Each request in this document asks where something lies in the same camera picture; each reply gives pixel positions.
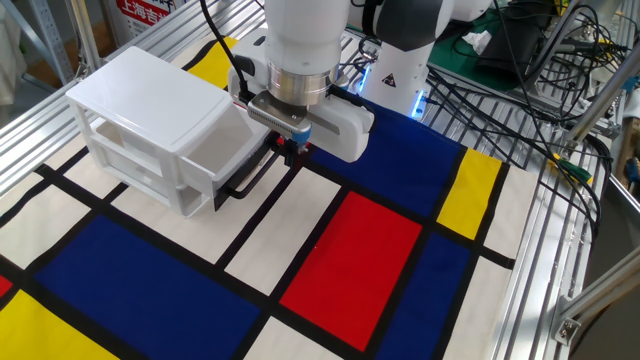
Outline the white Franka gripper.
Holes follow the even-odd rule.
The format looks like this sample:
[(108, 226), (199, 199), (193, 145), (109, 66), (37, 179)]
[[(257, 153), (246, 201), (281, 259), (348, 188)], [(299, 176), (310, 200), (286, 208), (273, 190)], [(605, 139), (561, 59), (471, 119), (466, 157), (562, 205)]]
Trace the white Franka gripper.
[(301, 76), (273, 66), (265, 29), (239, 40), (231, 53), (253, 95), (244, 102), (248, 117), (274, 130), (269, 147), (284, 151), (285, 166), (301, 168), (308, 158), (308, 149), (291, 147), (291, 141), (300, 147), (311, 143), (349, 163), (363, 154), (374, 112), (342, 87), (342, 71)]

